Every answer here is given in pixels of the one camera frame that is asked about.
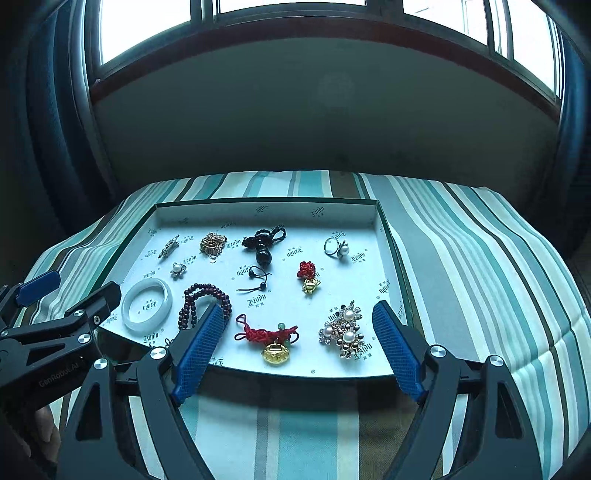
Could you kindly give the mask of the operator hand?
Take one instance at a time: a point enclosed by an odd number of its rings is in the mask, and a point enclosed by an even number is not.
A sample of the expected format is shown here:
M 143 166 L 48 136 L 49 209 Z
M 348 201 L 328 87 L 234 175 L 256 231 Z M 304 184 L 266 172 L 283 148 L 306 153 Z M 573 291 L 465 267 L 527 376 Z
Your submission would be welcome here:
M 61 446 L 61 436 L 55 425 L 52 410 L 49 406 L 45 406 L 35 412 L 34 419 L 36 445 L 48 461 L 56 463 Z

